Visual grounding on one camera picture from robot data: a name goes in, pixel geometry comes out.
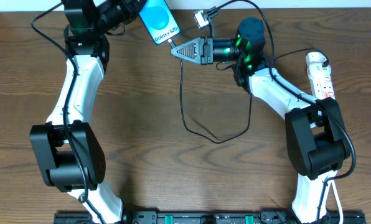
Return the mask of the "blue Galaxy smartphone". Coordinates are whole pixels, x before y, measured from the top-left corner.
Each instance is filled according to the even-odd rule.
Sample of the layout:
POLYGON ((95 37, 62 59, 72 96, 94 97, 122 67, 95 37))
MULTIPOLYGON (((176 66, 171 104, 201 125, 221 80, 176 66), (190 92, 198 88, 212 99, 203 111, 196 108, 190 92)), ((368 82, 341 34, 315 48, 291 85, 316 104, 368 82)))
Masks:
POLYGON ((156 45, 181 31, 165 0, 147 0, 139 16, 156 45))

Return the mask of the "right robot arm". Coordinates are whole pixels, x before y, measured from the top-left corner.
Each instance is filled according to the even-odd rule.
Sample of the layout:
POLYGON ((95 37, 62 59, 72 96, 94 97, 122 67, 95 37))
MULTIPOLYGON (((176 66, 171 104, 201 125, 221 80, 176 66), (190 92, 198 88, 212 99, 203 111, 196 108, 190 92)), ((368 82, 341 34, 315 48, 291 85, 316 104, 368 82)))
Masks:
POLYGON ((241 21, 235 37, 197 37, 173 45, 171 54, 199 65, 226 62, 234 79, 251 97, 259 98, 285 122, 286 147, 298 173, 296 196, 286 216, 288 223, 330 223, 326 210, 329 192, 336 190, 344 161, 355 162, 352 141, 345 130, 340 106, 329 89, 331 67, 320 51, 306 57, 311 93, 283 78, 263 53, 273 36, 266 19, 241 21))

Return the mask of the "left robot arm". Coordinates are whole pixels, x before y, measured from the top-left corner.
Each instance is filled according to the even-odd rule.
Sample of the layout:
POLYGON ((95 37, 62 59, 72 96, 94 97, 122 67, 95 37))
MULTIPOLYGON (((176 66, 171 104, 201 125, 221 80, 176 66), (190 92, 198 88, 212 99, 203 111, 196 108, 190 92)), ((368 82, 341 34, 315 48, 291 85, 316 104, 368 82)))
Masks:
POLYGON ((93 223, 132 223, 129 210, 105 180, 104 152, 92 131, 96 93, 110 56, 107 37, 133 22, 145 1, 61 0, 68 25, 65 45, 57 44, 67 72, 53 112, 45 124, 34 125, 30 140, 43 181, 75 197, 93 223))

